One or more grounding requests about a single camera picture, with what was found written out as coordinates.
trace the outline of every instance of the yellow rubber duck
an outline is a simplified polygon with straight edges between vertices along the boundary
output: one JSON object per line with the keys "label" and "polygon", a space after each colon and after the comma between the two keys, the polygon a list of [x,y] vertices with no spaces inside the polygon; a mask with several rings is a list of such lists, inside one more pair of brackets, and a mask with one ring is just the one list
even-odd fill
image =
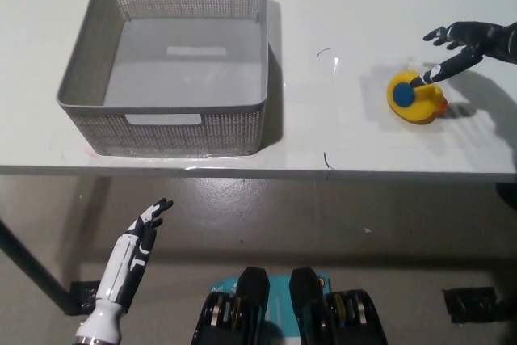
{"label": "yellow rubber duck", "polygon": [[388,84],[388,105],[402,119],[414,124],[429,124],[447,108],[443,92],[435,84],[413,88],[414,70],[400,72]]}

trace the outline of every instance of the white table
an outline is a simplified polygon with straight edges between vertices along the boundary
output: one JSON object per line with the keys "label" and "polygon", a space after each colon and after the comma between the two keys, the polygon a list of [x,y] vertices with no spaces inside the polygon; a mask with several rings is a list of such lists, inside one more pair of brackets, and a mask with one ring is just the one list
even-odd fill
{"label": "white table", "polygon": [[451,55],[425,33],[457,20],[513,23],[515,0],[271,0],[283,136],[251,157],[205,159],[97,156],[57,105],[88,1],[0,0],[1,172],[515,177],[517,66],[485,59],[475,74],[440,84],[449,102],[477,109],[472,117],[416,126],[385,102],[398,70]]}

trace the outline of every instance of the basket handle hole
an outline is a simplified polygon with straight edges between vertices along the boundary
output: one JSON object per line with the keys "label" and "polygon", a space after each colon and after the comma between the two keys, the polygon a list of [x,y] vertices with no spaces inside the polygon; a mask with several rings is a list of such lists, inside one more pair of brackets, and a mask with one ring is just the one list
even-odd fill
{"label": "basket handle hole", "polygon": [[131,125],[199,125],[203,121],[196,113],[165,114],[165,115],[126,115]]}

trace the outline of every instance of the table leg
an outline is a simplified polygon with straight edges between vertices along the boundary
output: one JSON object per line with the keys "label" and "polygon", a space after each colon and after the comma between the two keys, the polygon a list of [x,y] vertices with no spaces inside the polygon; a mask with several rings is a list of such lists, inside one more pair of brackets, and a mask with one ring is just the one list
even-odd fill
{"label": "table leg", "polygon": [[496,183],[495,191],[501,200],[517,211],[517,183]]}
{"label": "table leg", "polygon": [[66,315],[81,315],[87,313],[82,299],[91,300],[90,295],[85,295],[82,284],[88,284],[93,290],[95,298],[95,284],[97,282],[74,282],[74,293],[67,292],[54,276],[34,257],[34,255],[21,243],[21,241],[0,220],[0,249],[27,275],[47,297],[49,297]]}

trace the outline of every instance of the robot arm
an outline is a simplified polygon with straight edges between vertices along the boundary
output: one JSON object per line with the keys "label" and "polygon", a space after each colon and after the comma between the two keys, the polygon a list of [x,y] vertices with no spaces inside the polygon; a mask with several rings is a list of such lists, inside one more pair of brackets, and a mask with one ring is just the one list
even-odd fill
{"label": "robot arm", "polygon": [[127,313],[145,272],[162,212],[172,201],[159,200],[117,240],[101,279],[95,310],[79,327],[75,344],[119,345],[120,318]]}
{"label": "robot arm", "polygon": [[451,26],[438,27],[423,39],[441,46],[446,42],[448,50],[464,46],[461,53],[435,66],[413,79],[413,88],[443,81],[481,62],[483,56],[517,64],[517,23],[503,27],[493,23],[455,22]]}

